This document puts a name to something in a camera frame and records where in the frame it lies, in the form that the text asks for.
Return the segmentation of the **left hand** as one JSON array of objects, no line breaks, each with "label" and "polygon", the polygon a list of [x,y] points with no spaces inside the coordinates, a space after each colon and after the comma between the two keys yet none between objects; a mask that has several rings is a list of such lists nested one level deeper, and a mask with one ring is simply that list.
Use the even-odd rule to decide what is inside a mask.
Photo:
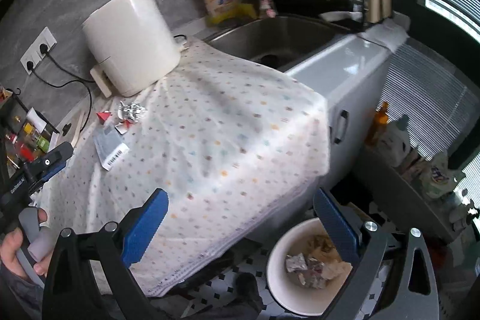
[{"label": "left hand", "polygon": [[[14,275],[20,277],[23,280],[27,280],[29,277],[25,273],[21,266],[16,253],[21,248],[23,243],[23,233],[20,228],[16,228],[14,231],[5,235],[1,243],[1,263]],[[33,269],[39,276],[46,276],[52,252],[48,253],[40,262],[33,266]]]}]

